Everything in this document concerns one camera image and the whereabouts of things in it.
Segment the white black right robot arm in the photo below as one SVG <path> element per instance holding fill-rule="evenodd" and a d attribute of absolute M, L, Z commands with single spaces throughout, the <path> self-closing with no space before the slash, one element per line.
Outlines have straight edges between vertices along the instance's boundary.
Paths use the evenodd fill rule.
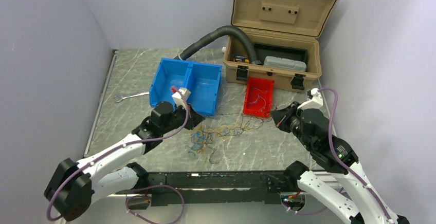
<path fill-rule="evenodd" d="M 332 134 L 328 118 L 316 108 L 301 110 L 297 106 L 294 102 L 270 113 L 276 128 L 292 133 L 346 193 L 323 182 L 300 161 L 284 170 L 284 186 L 312 195 L 343 223 L 409 223 L 405 216 L 394 213 L 370 185 L 358 156 L 346 141 Z"/>

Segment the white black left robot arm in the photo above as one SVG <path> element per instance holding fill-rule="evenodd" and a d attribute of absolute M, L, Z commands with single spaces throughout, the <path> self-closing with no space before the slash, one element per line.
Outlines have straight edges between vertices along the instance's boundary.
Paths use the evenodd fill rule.
<path fill-rule="evenodd" d="M 182 129 L 192 130 L 204 121 L 190 104 L 160 102 L 149 116 L 114 145 L 86 158 L 61 161 L 44 196 L 49 221 L 72 221 L 96 201 L 119 191 L 143 192 L 149 173 L 132 160 L 145 155 Z"/>

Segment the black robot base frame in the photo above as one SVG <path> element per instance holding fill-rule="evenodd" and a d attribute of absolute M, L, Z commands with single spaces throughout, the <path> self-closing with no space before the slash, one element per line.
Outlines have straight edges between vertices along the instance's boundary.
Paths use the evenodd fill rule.
<path fill-rule="evenodd" d="M 148 196 L 151 206 L 180 202 L 178 190 L 186 204 L 206 203 L 285 203 L 300 210 L 306 197 L 296 184 L 287 181 L 283 170 L 149 172 L 148 181 L 118 194 Z"/>

